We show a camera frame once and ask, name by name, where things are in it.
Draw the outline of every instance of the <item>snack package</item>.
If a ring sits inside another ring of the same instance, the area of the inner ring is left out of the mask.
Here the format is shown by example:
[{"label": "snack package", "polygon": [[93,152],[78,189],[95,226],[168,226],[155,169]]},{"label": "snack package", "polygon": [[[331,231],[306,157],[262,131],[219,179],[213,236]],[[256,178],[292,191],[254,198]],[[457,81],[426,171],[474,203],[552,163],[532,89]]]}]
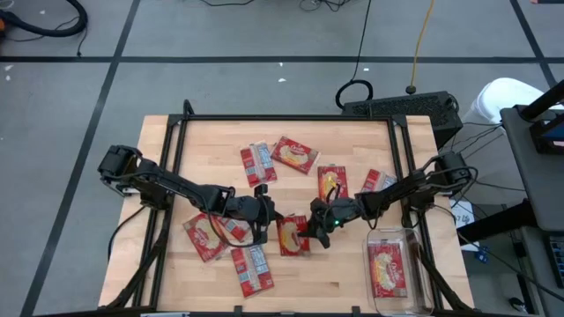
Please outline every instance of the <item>snack package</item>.
[{"label": "snack package", "polygon": [[[222,237],[225,237],[216,218],[212,217],[211,221],[216,231]],[[215,234],[210,227],[208,217],[203,213],[184,223],[184,229],[204,262],[220,257],[227,250],[227,244],[223,243]]]},{"label": "snack package", "polygon": [[261,246],[236,247],[231,250],[231,256],[245,298],[274,287]]},{"label": "snack package", "polygon": [[378,172],[374,169],[371,169],[370,171],[368,171],[367,178],[364,181],[364,185],[362,185],[360,192],[364,193],[379,191],[390,187],[391,185],[395,184],[396,181],[396,178],[393,176],[389,176],[384,172]]},{"label": "snack package", "polygon": [[276,219],[276,227],[278,228],[280,255],[309,255],[309,238],[298,237],[298,232],[305,232],[308,229],[306,216],[289,216]]},{"label": "snack package", "polygon": [[368,175],[366,180],[364,181],[364,185],[362,185],[362,189],[360,190],[361,193],[377,191],[382,188],[383,185],[382,173],[371,169],[368,171]]},{"label": "snack package", "polygon": [[216,217],[218,222],[238,241],[243,242],[250,232],[250,226],[244,221],[226,217]]},{"label": "snack package", "polygon": [[335,197],[335,190],[337,190],[337,184],[341,185],[341,189],[338,192],[338,197],[348,197],[349,191],[346,185],[346,172],[344,166],[319,166],[317,167],[317,183],[319,187],[319,199],[325,202],[327,194],[331,191],[331,197],[329,202],[333,201]]},{"label": "snack package", "polygon": [[266,143],[251,144],[242,149],[241,158],[247,181],[252,188],[258,184],[273,182],[278,178]]},{"label": "snack package", "polygon": [[375,298],[407,297],[404,262],[399,243],[368,243],[368,260]]},{"label": "snack package", "polygon": [[386,189],[396,183],[397,179],[394,176],[386,175],[382,189]]},{"label": "snack package", "polygon": [[312,150],[303,144],[299,144],[285,136],[274,146],[272,150],[272,158],[282,162],[291,168],[294,168],[304,174],[308,174],[309,170],[317,161],[319,152]]}]

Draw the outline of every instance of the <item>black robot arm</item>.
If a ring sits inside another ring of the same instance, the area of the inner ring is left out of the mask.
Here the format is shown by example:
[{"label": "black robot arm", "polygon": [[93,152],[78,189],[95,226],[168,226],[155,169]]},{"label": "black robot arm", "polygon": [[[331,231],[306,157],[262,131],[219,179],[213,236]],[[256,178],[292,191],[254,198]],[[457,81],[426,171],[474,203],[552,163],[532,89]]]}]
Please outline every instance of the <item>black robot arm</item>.
[{"label": "black robot arm", "polygon": [[277,217],[282,217],[266,195],[266,185],[256,187],[254,197],[235,197],[234,188],[197,185],[143,158],[138,149],[129,146],[110,146],[98,172],[101,181],[118,194],[125,195],[128,188],[134,188],[141,195],[141,204],[156,210],[169,206],[172,192],[187,198],[204,213],[247,221],[253,233],[253,243],[266,243],[266,227]]},{"label": "black robot arm", "polygon": [[[426,173],[433,163],[434,170]],[[384,190],[357,193],[354,198],[337,198],[332,203],[316,198],[310,205],[308,230],[300,236],[319,239],[323,247],[328,248],[327,233],[358,217],[375,220],[401,199],[409,198],[410,207],[416,210],[427,210],[433,205],[437,193],[454,192],[469,184],[472,180],[470,169],[472,167],[466,166],[460,154],[449,152],[429,159],[424,166]]]}]

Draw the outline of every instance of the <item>table leg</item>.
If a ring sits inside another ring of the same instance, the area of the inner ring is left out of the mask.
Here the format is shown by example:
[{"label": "table leg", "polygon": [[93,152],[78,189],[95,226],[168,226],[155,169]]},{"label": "table leg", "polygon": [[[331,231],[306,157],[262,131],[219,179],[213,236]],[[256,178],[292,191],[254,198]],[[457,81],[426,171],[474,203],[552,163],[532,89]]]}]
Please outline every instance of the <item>table leg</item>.
[{"label": "table leg", "polygon": [[[537,226],[537,220],[532,211],[531,203],[529,203],[527,199],[509,209],[480,219],[472,224],[462,226],[456,230],[467,240],[474,242],[494,236],[498,233],[518,229],[524,225]],[[461,238],[458,238],[458,241],[461,246],[468,244]]]}]

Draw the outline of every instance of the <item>wooden tabletop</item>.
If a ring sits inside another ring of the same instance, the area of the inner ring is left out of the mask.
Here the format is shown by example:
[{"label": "wooden tabletop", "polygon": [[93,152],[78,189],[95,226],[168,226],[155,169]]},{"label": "wooden tabletop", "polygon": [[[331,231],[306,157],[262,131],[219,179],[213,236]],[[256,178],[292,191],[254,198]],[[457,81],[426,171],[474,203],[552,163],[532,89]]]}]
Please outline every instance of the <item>wooden tabletop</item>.
[{"label": "wooden tabletop", "polygon": [[[137,145],[145,158],[159,162],[166,122],[166,116],[145,117]],[[422,166],[437,152],[429,119],[408,117],[408,125],[416,165]],[[399,129],[397,134],[406,174]],[[237,195],[252,195],[239,151],[245,145],[261,140],[274,144],[281,135],[319,150],[319,166],[345,166],[350,195],[360,192],[370,168],[395,175],[386,123],[358,121],[189,122],[180,175],[198,184],[234,186]],[[172,168],[176,137],[173,137],[168,160],[169,170]],[[275,168],[278,181],[269,185],[268,195],[275,202],[276,210],[284,215],[308,216],[309,203],[318,195],[316,172],[306,176],[278,162],[275,162]],[[437,196],[435,202],[449,209],[447,198]],[[126,198],[120,222],[138,206],[138,197]],[[369,231],[366,222],[353,221],[337,229],[330,236],[329,249],[323,249],[321,244],[312,240],[312,252],[308,258],[282,258],[276,226],[271,225],[269,242],[263,245],[263,250],[275,286],[244,299],[231,255],[227,253],[220,260],[203,263],[183,230],[182,224],[197,213],[198,210],[188,200],[175,198],[159,310],[230,312],[234,306],[242,305],[245,312],[347,313],[351,312],[351,306],[360,306],[361,311],[366,313],[375,311],[367,300],[362,255],[362,241]],[[138,267],[148,214],[147,211],[134,218],[117,234],[100,295],[101,305],[117,296]],[[378,227],[399,227],[400,217],[399,204],[394,203],[380,218]],[[427,224],[437,269],[462,301],[473,306],[452,217],[438,209],[430,210]],[[144,304],[149,302],[152,274],[151,270],[145,281]]]}]

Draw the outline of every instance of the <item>plastic bin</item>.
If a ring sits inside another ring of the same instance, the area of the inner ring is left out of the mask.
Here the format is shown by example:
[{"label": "plastic bin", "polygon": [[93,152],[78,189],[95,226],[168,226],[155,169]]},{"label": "plastic bin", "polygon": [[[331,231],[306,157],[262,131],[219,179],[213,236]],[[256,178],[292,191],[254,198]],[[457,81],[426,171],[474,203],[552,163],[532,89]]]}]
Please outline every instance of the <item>plastic bin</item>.
[{"label": "plastic bin", "polygon": [[425,316],[433,311],[428,274],[413,229],[374,229],[363,242],[368,303],[384,316]]}]

